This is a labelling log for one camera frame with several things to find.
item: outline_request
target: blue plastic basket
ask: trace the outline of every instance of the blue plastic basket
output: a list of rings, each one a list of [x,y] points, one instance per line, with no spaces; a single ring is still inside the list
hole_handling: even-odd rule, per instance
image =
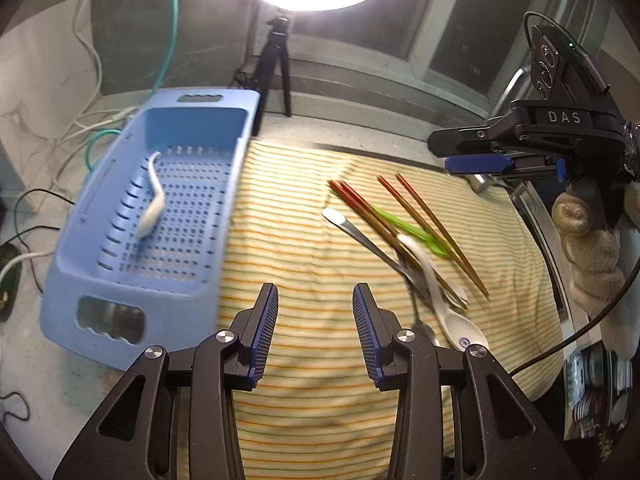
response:
[[[216,329],[228,221],[259,95],[159,91],[86,183],[60,237],[40,314],[44,335],[126,369],[143,349],[196,346]],[[152,199],[146,164],[167,204],[134,237]]]

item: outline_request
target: basket handle hole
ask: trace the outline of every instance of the basket handle hole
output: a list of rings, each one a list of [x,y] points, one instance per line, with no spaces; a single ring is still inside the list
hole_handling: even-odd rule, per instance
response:
[[[179,103],[217,103],[224,97],[220,94],[184,94],[178,97]]]
[[[139,343],[145,331],[145,313],[138,307],[83,296],[78,302],[76,321],[80,328],[90,328],[112,339]]]

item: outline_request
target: white ceramic spoon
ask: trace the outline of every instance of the white ceramic spoon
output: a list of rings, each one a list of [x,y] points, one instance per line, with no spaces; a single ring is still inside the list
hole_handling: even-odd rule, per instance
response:
[[[155,152],[151,155],[149,157],[149,164],[146,167],[149,173],[151,187],[154,190],[154,199],[140,217],[140,222],[138,222],[138,228],[136,229],[136,238],[144,238],[154,230],[154,227],[156,227],[156,224],[160,219],[162,211],[164,211],[164,206],[166,205],[166,196],[164,195],[164,190],[162,189],[162,185],[160,184],[160,180],[158,179],[158,175],[154,169],[154,162],[159,156],[160,152]]]
[[[485,348],[489,348],[489,343],[481,330],[466,317],[460,316],[460,314],[451,310],[442,299],[436,274],[431,266],[431,260],[420,244],[407,235],[398,235],[398,241],[411,251],[418,263],[420,263],[424,272],[424,279],[429,285],[433,311],[436,318],[438,318],[438,323],[444,335],[453,347],[457,350],[465,351],[465,348],[470,344],[478,343]]]

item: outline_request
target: blue gripper pad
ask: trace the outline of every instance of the blue gripper pad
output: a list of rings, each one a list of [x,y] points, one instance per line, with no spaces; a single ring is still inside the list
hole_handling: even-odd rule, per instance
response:
[[[258,314],[257,328],[250,345],[249,379],[254,387],[264,375],[273,329],[278,317],[278,289],[272,283],[266,283],[255,302],[254,312]]]
[[[453,174],[502,173],[510,165],[508,156],[493,153],[448,156],[445,160],[445,168]]]
[[[366,283],[353,289],[353,317],[358,329],[367,374],[377,388],[385,379],[383,367],[393,360],[391,337]]]

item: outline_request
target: camera lens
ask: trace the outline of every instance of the camera lens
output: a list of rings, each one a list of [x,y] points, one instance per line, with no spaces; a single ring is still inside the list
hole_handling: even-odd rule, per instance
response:
[[[543,99],[546,99],[547,97],[546,88],[542,84],[542,81],[538,81],[537,88],[538,88],[538,93],[540,94],[540,97],[542,97]]]
[[[542,82],[546,85],[547,88],[551,88],[551,85],[554,83],[551,79],[551,72],[546,67],[542,61],[538,62],[538,68],[540,69],[540,77],[542,78]]]
[[[551,49],[545,44],[542,46],[542,57],[545,59],[545,62],[549,66],[549,68],[553,68],[556,66],[554,55],[551,53]]]

